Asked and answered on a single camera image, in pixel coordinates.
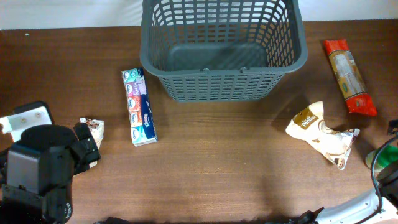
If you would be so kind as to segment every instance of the white snack bag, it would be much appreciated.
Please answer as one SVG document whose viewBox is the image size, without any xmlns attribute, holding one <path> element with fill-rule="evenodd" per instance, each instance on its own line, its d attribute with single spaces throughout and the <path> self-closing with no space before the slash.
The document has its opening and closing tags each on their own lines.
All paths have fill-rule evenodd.
<svg viewBox="0 0 398 224">
<path fill-rule="evenodd" d="M 336 164 L 339 170 L 343 170 L 351 152 L 351 145 L 359 135 L 359 129 L 339 132 L 326 127 L 323 120 L 323 102 L 319 101 L 294 116 L 286 128 L 286 133 L 293 138 L 306 141 L 330 162 Z"/>
</svg>

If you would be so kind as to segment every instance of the pocket tissue package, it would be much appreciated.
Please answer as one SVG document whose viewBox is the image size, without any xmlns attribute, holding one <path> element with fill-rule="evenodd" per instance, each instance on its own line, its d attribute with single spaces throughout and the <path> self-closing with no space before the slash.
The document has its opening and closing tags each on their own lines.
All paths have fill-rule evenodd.
<svg viewBox="0 0 398 224">
<path fill-rule="evenodd" d="M 157 142 L 154 119 L 144 78 L 144 70 L 122 71 L 127 96 L 132 143 L 141 146 Z"/>
</svg>

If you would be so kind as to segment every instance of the white wall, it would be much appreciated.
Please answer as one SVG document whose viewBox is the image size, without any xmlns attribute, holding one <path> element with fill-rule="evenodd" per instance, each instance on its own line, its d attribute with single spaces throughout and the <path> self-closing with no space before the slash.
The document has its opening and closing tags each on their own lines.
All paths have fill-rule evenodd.
<svg viewBox="0 0 398 224">
<path fill-rule="evenodd" d="M 0 29 L 139 26 L 142 1 L 0 0 Z M 299 3 L 304 21 L 398 18 L 398 0 L 299 0 Z"/>
</svg>

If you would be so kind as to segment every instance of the printed logo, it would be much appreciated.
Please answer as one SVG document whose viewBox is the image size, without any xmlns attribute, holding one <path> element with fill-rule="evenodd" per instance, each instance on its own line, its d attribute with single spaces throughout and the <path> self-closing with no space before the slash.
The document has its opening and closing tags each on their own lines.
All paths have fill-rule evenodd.
<svg viewBox="0 0 398 224">
<path fill-rule="evenodd" d="M 138 115 L 137 114 L 133 113 L 131 115 L 131 122 L 133 122 L 133 123 L 138 122 Z"/>
<path fill-rule="evenodd" d="M 302 129 L 307 130 L 312 123 L 319 118 L 312 113 L 309 107 L 305 108 L 298 115 L 293 117 L 293 122 L 299 125 Z"/>
<path fill-rule="evenodd" d="M 72 215 L 72 206 L 70 206 L 70 203 L 65 204 L 65 209 L 64 213 L 66 214 L 65 219 L 68 220 L 70 216 Z"/>
<path fill-rule="evenodd" d="M 132 129 L 132 132 L 131 132 L 131 138 L 132 138 L 132 140 L 135 141 L 135 140 L 139 139 L 140 136 L 141 136 L 141 135 L 140 135 L 139 131 L 138 131 L 137 129 L 133 128 L 133 129 Z"/>
<path fill-rule="evenodd" d="M 148 114 L 144 114 L 144 125 L 145 127 L 149 127 Z"/>
<path fill-rule="evenodd" d="M 348 88 L 347 88 L 347 85 L 345 83 L 343 83 L 343 89 L 344 89 L 345 92 L 348 92 Z"/>
<path fill-rule="evenodd" d="M 132 86 L 130 84 L 126 85 L 126 91 L 127 91 L 127 94 L 131 94 L 132 93 Z"/>
<path fill-rule="evenodd" d="M 134 85 L 134 91 L 135 91 L 136 93 L 139 93 L 138 84 L 137 84 L 137 83 L 134 83 L 133 85 Z"/>
<path fill-rule="evenodd" d="M 144 82 L 144 80 L 141 77 L 136 78 L 136 83 L 141 84 L 143 82 Z"/>
<path fill-rule="evenodd" d="M 305 120 L 303 120 L 303 123 L 301 124 L 301 126 L 303 126 L 304 128 L 307 127 L 307 125 L 309 125 L 311 123 L 311 121 L 313 121 L 314 119 L 317 119 L 317 117 L 314 115 L 312 117 L 307 117 Z"/>
<path fill-rule="evenodd" d="M 133 70 L 132 70 L 132 75 L 133 75 L 133 76 L 138 76 L 138 71 L 137 71 L 137 69 L 133 69 Z"/>
<path fill-rule="evenodd" d="M 130 109 L 136 106 L 136 102 L 132 98 L 129 98 L 128 104 Z"/>
<path fill-rule="evenodd" d="M 129 72 L 125 71 L 125 72 L 123 73 L 123 80 L 124 80 L 124 81 L 127 81 L 127 79 L 129 78 L 129 76 L 130 76 Z"/>
</svg>

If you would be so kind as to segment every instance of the white robot part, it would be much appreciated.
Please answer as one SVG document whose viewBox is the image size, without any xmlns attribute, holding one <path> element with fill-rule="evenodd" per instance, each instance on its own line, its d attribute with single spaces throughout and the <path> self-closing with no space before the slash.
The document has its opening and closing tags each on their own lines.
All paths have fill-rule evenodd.
<svg viewBox="0 0 398 224">
<path fill-rule="evenodd" d="M 17 142 L 28 128 L 43 124 L 52 124 L 46 107 L 41 106 L 23 113 L 0 118 L 3 134 L 11 133 L 12 140 Z"/>
<path fill-rule="evenodd" d="M 374 189 L 351 199 L 341 205 L 325 208 L 317 216 L 319 224 L 354 224 L 370 216 L 379 205 Z M 398 219 L 398 210 L 386 198 L 382 198 L 382 212 L 366 220 L 365 224 L 378 223 L 384 220 Z"/>
</svg>

